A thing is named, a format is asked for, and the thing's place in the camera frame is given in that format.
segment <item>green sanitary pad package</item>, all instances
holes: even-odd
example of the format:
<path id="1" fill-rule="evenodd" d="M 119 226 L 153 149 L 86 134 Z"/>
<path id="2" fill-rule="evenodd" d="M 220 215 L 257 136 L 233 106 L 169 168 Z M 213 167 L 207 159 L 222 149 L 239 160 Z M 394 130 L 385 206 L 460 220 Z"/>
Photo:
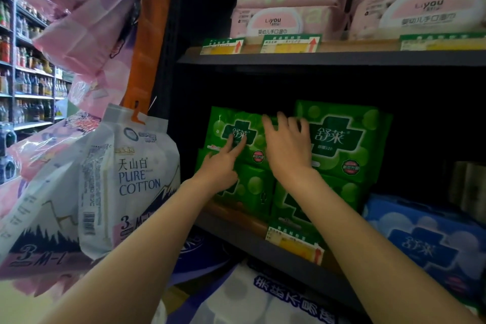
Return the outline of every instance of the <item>green sanitary pad package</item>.
<path id="1" fill-rule="evenodd" d="M 358 184 L 378 180 L 392 115 L 375 107 L 298 100 L 310 123 L 313 167 Z"/>
<path id="2" fill-rule="evenodd" d="M 322 174 L 321 177 L 354 210 L 360 207 L 363 190 L 359 185 L 337 177 Z M 313 240 L 322 240 L 309 218 L 279 182 L 275 186 L 271 220 L 278 225 L 291 227 L 297 233 L 311 237 Z"/>
<path id="3" fill-rule="evenodd" d="M 219 151 L 226 144 L 231 133 L 234 135 L 233 147 L 239 144 L 241 138 L 246 134 L 246 146 L 238 157 L 238 161 L 270 170 L 265 156 L 265 131 L 260 114 L 212 107 L 204 147 Z"/>
<path id="4" fill-rule="evenodd" d="M 197 156 L 196 171 L 201 167 L 208 153 L 216 154 L 214 150 L 200 149 Z M 259 169 L 238 161 L 234 170 L 238 174 L 238 182 L 227 190 L 218 193 L 214 200 L 218 203 L 268 221 L 275 178 L 270 170 Z"/>

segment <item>finger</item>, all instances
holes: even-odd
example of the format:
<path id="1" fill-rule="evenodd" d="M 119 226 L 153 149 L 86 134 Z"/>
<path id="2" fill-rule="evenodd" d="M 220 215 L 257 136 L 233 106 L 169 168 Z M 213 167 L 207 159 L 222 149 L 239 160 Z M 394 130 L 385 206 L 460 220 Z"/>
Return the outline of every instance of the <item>finger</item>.
<path id="1" fill-rule="evenodd" d="M 233 146 L 233 133 L 230 133 L 228 136 L 228 140 L 226 142 L 226 145 L 224 145 L 221 150 L 219 150 L 220 153 L 222 154 L 227 154 L 230 152 L 231 148 Z"/>
<path id="2" fill-rule="evenodd" d="M 235 157 L 235 159 L 236 159 L 238 157 L 238 155 L 240 155 L 241 152 L 243 151 L 243 149 L 245 148 L 245 145 L 246 145 L 246 135 L 244 135 L 241 138 L 240 143 L 237 144 L 236 147 L 234 149 L 232 149 L 229 153 L 231 155 L 233 155 Z"/>
<path id="3" fill-rule="evenodd" d="M 289 128 L 291 132 L 299 133 L 299 127 L 297 126 L 297 119 L 295 117 L 289 117 Z"/>
<path id="4" fill-rule="evenodd" d="M 270 117 L 266 114 L 261 117 L 261 122 L 264 124 L 265 134 L 275 131 Z"/>
<path id="5" fill-rule="evenodd" d="M 203 164 L 204 164 L 205 162 L 207 162 L 207 161 L 208 161 L 208 160 L 211 158 L 211 155 L 212 155 L 212 154 L 209 152 L 209 153 L 207 153 L 207 154 L 206 154 L 206 156 L 204 156 Z"/>
<path id="6" fill-rule="evenodd" d="M 284 113 L 278 112 L 276 114 L 276 117 L 278 119 L 278 129 L 285 129 L 289 127 L 289 121 L 287 120 L 287 117 L 285 116 Z"/>
<path id="7" fill-rule="evenodd" d="M 305 137 L 311 137 L 309 123 L 305 118 L 300 119 L 300 133 L 303 134 Z"/>

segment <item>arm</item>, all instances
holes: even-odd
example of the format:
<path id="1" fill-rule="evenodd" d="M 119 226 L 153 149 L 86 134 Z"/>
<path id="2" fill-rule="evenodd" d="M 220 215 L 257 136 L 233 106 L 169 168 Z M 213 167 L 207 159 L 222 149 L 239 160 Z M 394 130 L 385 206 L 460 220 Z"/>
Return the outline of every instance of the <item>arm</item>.
<path id="1" fill-rule="evenodd" d="M 201 169 L 69 290 L 41 324 L 150 323 L 189 230 L 204 204 L 238 179 L 246 138 L 206 156 Z"/>
<path id="2" fill-rule="evenodd" d="M 325 239 L 375 324 L 477 324 L 464 305 L 377 232 L 311 167 L 309 124 L 264 118 L 267 156 L 277 180 Z"/>

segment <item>right hand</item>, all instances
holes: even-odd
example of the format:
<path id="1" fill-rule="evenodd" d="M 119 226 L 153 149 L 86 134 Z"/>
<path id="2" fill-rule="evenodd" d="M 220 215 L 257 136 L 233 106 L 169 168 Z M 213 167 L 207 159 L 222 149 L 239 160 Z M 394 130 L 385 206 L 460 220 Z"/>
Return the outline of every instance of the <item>right hand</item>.
<path id="1" fill-rule="evenodd" d="M 263 116 L 267 141 L 266 155 L 270 168 L 282 186 L 289 190 L 301 175 L 312 170 L 311 136 L 309 123 L 300 119 L 300 131 L 295 117 L 287 118 L 278 112 L 278 130 L 270 118 Z"/>

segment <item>red circular badge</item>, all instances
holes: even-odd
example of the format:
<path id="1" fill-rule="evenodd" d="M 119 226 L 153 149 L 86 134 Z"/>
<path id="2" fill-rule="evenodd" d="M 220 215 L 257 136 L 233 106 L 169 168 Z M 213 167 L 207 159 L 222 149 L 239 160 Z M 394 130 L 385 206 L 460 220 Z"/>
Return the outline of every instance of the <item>red circular badge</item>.
<path id="1" fill-rule="evenodd" d="M 343 172 L 350 176 L 357 174 L 360 171 L 360 168 L 361 166 L 356 160 L 348 159 L 343 162 Z"/>
<path id="2" fill-rule="evenodd" d="M 257 150 L 253 153 L 253 161 L 256 163 L 261 163 L 265 160 L 265 154 L 261 150 Z"/>

